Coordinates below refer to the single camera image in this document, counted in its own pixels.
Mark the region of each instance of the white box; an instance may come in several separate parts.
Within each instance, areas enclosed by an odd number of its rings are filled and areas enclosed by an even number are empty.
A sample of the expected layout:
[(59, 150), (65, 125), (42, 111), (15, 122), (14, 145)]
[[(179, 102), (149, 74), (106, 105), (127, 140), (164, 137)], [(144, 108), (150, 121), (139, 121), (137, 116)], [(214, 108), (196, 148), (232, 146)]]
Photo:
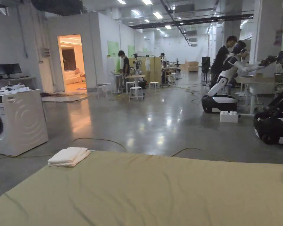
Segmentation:
[(220, 113), (220, 122), (238, 123), (238, 113), (222, 111)]

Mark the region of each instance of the white washing machine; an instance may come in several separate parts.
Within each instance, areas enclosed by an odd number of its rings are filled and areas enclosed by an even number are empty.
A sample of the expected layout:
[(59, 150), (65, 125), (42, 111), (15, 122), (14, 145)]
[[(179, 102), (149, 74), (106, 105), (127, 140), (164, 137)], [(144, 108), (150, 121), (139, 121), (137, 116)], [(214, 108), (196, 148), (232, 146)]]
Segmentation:
[(0, 94), (0, 154), (17, 156), (47, 141), (40, 90)]

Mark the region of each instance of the polished gray floor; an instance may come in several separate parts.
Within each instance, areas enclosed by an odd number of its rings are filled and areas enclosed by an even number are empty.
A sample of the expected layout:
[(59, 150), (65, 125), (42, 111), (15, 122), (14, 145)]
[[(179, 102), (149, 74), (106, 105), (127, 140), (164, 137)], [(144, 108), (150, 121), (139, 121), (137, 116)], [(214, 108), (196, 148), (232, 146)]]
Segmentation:
[[(89, 97), (74, 103), (46, 102), (50, 141), (23, 156), (56, 153), (70, 146), (94, 150), (252, 163), (283, 163), (283, 146), (268, 146), (254, 133), (252, 118), (238, 124), (219, 123), (205, 114), (206, 88), (197, 74), (184, 75), (173, 88), (147, 94), (144, 102), (115, 96)], [(0, 159), (0, 196), (46, 165), (49, 157)]]

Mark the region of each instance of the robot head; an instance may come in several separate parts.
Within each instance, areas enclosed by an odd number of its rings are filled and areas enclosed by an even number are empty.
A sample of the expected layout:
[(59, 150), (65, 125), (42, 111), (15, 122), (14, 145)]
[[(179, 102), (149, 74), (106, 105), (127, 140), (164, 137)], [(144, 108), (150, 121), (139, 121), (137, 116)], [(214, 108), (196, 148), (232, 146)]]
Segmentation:
[(235, 55), (241, 53), (241, 51), (246, 47), (245, 42), (243, 41), (238, 41), (233, 48), (232, 53), (234, 53)]

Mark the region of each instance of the doorway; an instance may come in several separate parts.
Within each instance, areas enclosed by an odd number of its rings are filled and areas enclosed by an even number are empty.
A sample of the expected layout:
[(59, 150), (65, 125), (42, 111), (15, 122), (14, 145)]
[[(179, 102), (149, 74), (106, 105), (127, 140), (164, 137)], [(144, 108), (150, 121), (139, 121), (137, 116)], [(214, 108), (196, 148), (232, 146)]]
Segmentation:
[(87, 92), (81, 36), (59, 36), (58, 41), (65, 92)]

